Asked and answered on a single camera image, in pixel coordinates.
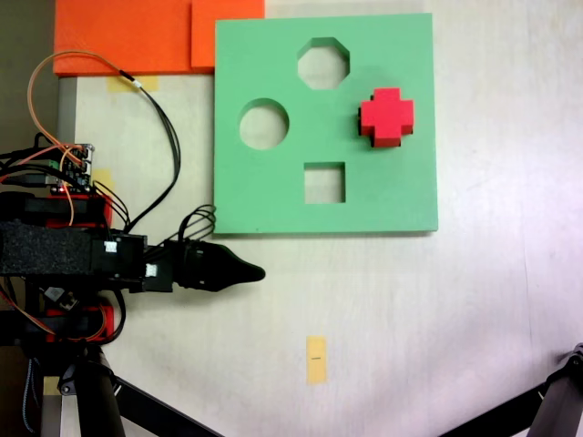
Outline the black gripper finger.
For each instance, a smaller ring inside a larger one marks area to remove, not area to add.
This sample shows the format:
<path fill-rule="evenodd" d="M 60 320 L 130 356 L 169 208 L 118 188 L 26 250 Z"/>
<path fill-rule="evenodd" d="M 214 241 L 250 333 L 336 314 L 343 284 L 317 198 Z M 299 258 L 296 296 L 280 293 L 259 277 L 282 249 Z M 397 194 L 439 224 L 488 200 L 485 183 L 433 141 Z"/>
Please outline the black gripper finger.
<path fill-rule="evenodd" d="M 240 270 L 213 270 L 204 279 L 204 290 L 218 292 L 228 287 L 261 281 L 264 279 L 264 270 L 240 269 Z"/>
<path fill-rule="evenodd" d="M 265 270 L 238 257 L 224 245 L 207 243 L 205 260 L 212 278 L 264 278 Z"/>

